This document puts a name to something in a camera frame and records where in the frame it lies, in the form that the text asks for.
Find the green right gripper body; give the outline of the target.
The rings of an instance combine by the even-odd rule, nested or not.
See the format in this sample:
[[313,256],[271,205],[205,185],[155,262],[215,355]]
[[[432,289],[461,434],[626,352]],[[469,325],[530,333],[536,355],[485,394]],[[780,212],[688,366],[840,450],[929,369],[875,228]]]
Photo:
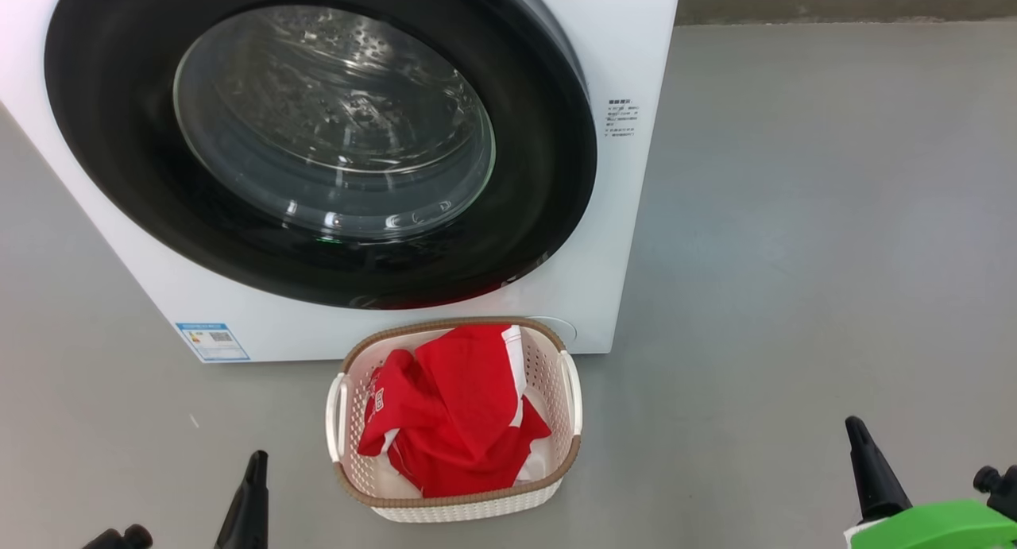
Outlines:
[[844,532],[846,548],[1013,548],[1014,520],[971,499],[920,505]]

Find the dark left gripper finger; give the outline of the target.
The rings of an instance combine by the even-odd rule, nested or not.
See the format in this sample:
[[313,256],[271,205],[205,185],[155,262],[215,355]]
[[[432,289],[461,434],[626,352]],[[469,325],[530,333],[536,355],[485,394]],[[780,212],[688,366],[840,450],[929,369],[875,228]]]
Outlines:
[[263,450],[249,458],[214,548],[268,548],[268,460]]

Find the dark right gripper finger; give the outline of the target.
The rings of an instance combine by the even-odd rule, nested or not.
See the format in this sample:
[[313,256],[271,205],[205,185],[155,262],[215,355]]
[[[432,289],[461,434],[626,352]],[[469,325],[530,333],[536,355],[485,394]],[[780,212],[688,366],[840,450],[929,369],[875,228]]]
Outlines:
[[911,509],[911,499],[869,433],[864,421],[858,416],[849,416],[844,426],[849,437],[855,491],[860,503],[860,523],[874,523]]

